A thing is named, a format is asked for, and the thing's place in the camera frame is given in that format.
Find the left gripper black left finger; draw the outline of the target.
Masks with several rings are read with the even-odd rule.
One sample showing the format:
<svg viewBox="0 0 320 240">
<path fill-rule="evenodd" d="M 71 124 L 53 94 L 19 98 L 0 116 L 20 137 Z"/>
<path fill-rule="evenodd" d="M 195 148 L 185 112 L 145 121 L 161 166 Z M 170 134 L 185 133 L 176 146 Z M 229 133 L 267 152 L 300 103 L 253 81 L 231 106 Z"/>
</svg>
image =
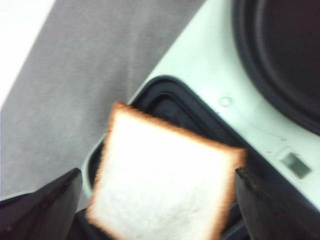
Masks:
<svg viewBox="0 0 320 240">
<path fill-rule="evenodd" d="M 0 202 L 2 240 L 65 240 L 82 190 L 82 173 L 73 168 L 36 191 Z"/>
</svg>

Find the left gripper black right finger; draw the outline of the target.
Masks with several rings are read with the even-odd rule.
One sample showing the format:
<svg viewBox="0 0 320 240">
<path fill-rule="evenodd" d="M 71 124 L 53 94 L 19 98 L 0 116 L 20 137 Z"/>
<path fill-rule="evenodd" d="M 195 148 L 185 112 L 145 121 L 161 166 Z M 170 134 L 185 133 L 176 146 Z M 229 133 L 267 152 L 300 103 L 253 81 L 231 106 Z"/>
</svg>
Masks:
<svg viewBox="0 0 320 240">
<path fill-rule="evenodd" d="M 320 212 L 272 188 L 246 167 L 235 171 L 240 212 L 253 240 L 318 240 Z"/>
</svg>

